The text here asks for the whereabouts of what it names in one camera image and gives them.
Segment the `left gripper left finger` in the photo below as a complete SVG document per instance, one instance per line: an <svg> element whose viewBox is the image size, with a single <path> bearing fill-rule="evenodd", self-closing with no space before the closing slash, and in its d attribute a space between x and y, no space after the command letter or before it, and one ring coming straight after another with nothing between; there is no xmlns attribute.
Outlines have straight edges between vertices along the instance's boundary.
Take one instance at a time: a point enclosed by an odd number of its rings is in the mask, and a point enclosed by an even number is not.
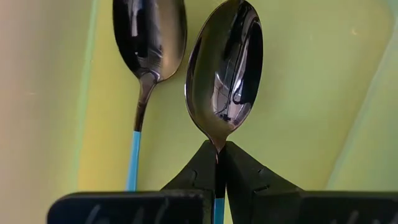
<svg viewBox="0 0 398 224"><path fill-rule="evenodd" d="M160 190L75 192L56 200L47 224L212 223L216 150L204 141Z"/></svg>

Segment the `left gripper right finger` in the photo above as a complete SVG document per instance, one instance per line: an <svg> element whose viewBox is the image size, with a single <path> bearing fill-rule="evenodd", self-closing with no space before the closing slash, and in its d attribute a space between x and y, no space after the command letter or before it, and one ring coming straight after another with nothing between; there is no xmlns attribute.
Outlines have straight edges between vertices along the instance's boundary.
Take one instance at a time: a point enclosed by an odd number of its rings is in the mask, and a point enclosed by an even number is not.
<svg viewBox="0 0 398 224"><path fill-rule="evenodd" d="M234 223L397 223L396 192L304 190L231 141L224 164Z"/></svg>

